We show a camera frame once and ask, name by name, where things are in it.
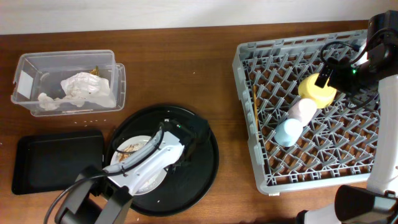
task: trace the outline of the white tissue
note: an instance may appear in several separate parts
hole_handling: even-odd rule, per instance
[[[45,110],[55,110],[63,100],[82,100],[82,102],[71,103],[77,107],[82,107],[85,101],[96,103],[106,108],[116,106],[116,100],[111,94],[109,81],[106,78],[100,78],[87,72],[80,72],[66,80],[62,80],[61,87],[66,94],[62,100],[59,98],[53,100],[45,93],[41,93],[38,97],[39,101],[57,101],[58,104],[41,103],[40,107]]]

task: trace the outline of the lattice basket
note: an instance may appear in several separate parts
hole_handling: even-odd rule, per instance
[[[379,112],[367,108],[348,109],[344,93],[338,92],[329,107],[317,110],[292,147],[282,147],[273,139],[275,127],[287,118],[289,108],[300,99],[297,93],[300,82],[322,69],[320,49],[336,40],[363,45],[366,31],[238,46],[233,62],[234,77],[248,127],[256,184],[263,194],[349,184],[369,177],[376,153]],[[325,52],[325,58],[338,60],[354,58],[357,54],[341,45]],[[257,114],[254,114],[254,103]]]

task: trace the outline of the round black tray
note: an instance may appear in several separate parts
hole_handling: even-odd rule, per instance
[[[170,105],[151,106],[138,111],[125,120],[113,134],[105,153],[104,165],[110,164],[114,148],[124,139],[138,135],[151,136],[159,122],[164,119],[176,119],[184,124],[194,116],[197,115],[189,110]],[[205,196],[213,184],[218,160],[218,145],[211,132],[209,140],[194,151],[189,165],[178,167],[173,174],[167,174],[163,182],[148,194],[134,196],[131,208],[143,215],[164,217],[192,207]],[[110,196],[106,190],[104,196]]]

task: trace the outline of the plastic bin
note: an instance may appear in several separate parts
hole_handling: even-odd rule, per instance
[[[338,92],[329,107],[317,110],[292,147],[282,147],[273,139],[275,127],[287,118],[289,108],[300,99],[297,93],[300,82],[322,69],[320,49],[336,40],[363,45],[366,30],[238,46],[233,72],[248,128],[256,185],[263,194],[350,184],[365,181],[370,175],[379,112],[364,108],[351,111],[345,106],[343,93]],[[356,54],[348,47],[335,45],[326,50],[325,57],[354,58]]]
[[[41,93],[62,99],[65,92],[60,82],[79,72],[99,68],[101,78],[109,81],[110,99],[115,107],[105,108],[83,100],[63,100],[59,108],[45,111],[39,106],[37,97]],[[44,52],[24,54],[20,57],[14,77],[16,87],[11,101],[30,110],[33,116],[54,116],[77,113],[119,111],[124,107],[126,96],[126,73],[122,64],[115,62],[111,50],[81,50],[68,52]],[[82,107],[71,103],[85,102]]]

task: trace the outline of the light blue cup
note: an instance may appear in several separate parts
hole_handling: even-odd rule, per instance
[[[275,128],[275,141],[284,147],[293,146],[303,132],[302,123],[294,118],[287,119]]]

